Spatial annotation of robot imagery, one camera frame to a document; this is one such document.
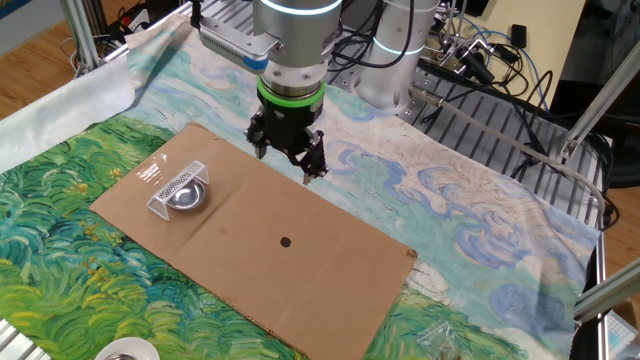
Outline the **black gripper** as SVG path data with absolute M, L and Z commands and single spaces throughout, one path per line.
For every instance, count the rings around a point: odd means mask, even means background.
M 302 169 L 304 185 L 324 177 L 328 172 L 324 133 L 309 130 L 323 110 L 323 100 L 302 107 L 285 107 L 266 100 L 263 107 L 264 113 L 256 112 L 244 131 L 246 141 L 254 147 L 255 156 L 262 159 L 269 142 L 271 147 L 287 152 L 291 164 Z

